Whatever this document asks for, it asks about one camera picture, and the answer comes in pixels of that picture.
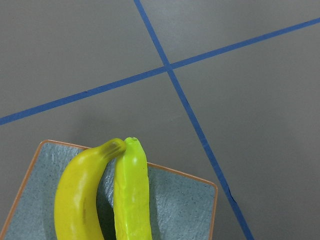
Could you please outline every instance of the gray plate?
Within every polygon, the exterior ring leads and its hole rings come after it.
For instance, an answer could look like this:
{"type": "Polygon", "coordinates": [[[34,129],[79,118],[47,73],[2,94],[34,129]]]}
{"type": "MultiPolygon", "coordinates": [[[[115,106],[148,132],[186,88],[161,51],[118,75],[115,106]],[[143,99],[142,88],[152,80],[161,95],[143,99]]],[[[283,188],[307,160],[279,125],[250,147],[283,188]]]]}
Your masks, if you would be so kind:
{"type": "MultiPolygon", "coordinates": [[[[25,175],[1,232],[4,240],[56,240],[54,199],[69,161],[87,147],[46,140],[25,175]]],[[[97,192],[97,212],[105,239],[115,240],[114,163],[104,171],[97,192]]],[[[150,222],[154,240],[212,238],[217,186],[209,181],[148,163],[150,222]]]]}

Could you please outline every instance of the banana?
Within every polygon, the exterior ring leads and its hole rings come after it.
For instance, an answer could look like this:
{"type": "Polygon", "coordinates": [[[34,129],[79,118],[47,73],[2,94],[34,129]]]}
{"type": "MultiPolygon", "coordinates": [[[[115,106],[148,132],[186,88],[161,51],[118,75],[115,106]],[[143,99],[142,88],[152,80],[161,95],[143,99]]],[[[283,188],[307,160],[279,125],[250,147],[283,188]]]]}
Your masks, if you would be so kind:
{"type": "Polygon", "coordinates": [[[152,240],[146,154],[135,137],[124,140],[126,151],[116,158],[113,182],[117,240],[152,240]]]}
{"type": "Polygon", "coordinates": [[[114,138],[84,150],[67,165],[54,199],[58,240],[104,240],[96,207],[97,189],[108,162],[125,150],[125,142],[114,138]]]}

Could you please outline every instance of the speckled gray plate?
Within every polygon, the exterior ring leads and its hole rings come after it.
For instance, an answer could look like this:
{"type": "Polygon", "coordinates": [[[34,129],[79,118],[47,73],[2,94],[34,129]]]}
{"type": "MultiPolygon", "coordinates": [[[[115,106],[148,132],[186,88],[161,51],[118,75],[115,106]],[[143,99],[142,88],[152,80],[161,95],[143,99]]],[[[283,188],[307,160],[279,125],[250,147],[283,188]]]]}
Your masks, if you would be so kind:
{"type": "MultiPolygon", "coordinates": [[[[22,182],[0,240],[56,240],[54,199],[68,162],[87,147],[42,142],[22,182]]],[[[105,239],[115,240],[114,161],[105,169],[97,192],[97,211],[105,239]]],[[[212,239],[217,186],[201,178],[148,163],[153,240],[212,239]]]]}

